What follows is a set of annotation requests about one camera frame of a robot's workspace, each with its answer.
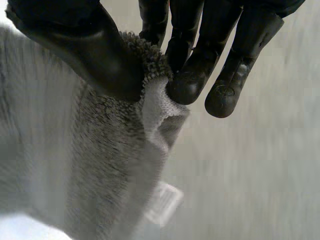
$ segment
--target black glove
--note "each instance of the black glove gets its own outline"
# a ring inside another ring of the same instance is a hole
[[[172,35],[166,55],[175,73],[168,85],[177,103],[192,104],[212,74],[238,21],[224,67],[205,100],[209,114],[229,116],[261,50],[305,0],[139,0],[143,27],[140,36],[162,44],[172,14]],[[199,40],[190,56],[202,13]]]
[[[7,17],[102,95],[140,99],[144,72],[98,0],[9,0]]]

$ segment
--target gloved hand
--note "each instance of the gloved hand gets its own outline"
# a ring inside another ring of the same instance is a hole
[[[99,0],[8,0],[18,30],[63,59],[101,95],[140,99],[142,64]]]
[[[139,0],[143,20],[140,37],[161,46],[170,5],[173,30],[165,54],[175,77],[168,94],[175,102],[189,105],[203,90],[239,19],[232,48],[205,100],[209,114],[225,118],[234,111],[261,50],[284,24],[282,18],[304,1]],[[201,13],[199,39],[193,50]]]

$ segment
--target glove finger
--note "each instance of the glove finger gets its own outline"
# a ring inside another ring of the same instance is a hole
[[[28,38],[64,60],[99,94],[136,102],[143,69],[129,52],[107,11],[100,5],[88,27],[64,27],[37,22],[24,24],[8,6],[8,18]]]
[[[183,105],[197,100],[211,76],[242,8],[229,0],[206,0],[199,40],[182,70],[168,86],[170,97]]]
[[[172,35],[166,55],[176,73],[181,70],[194,46],[204,0],[171,0]]]
[[[169,0],[139,0],[142,31],[139,36],[161,47],[167,29]]]

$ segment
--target black rubber glove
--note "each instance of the black rubber glove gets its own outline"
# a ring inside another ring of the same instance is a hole
[[[209,114],[225,118],[234,111],[261,50],[282,27],[282,18],[304,1],[139,0],[143,20],[140,36],[162,44],[170,5],[173,30],[166,55],[175,77],[168,94],[175,102],[189,105],[199,97],[239,19],[232,48],[205,101]],[[199,40],[190,56],[201,13]]]
[[[63,59],[99,94],[136,102],[144,72],[98,0],[9,0],[18,30]]]

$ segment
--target gray fabric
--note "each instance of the gray fabric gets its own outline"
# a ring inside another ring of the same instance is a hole
[[[189,112],[172,102],[155,46],[135,104],[97,96],[64,62],[0,27],[0,215],[23,212],[75,240],[125,240]]]

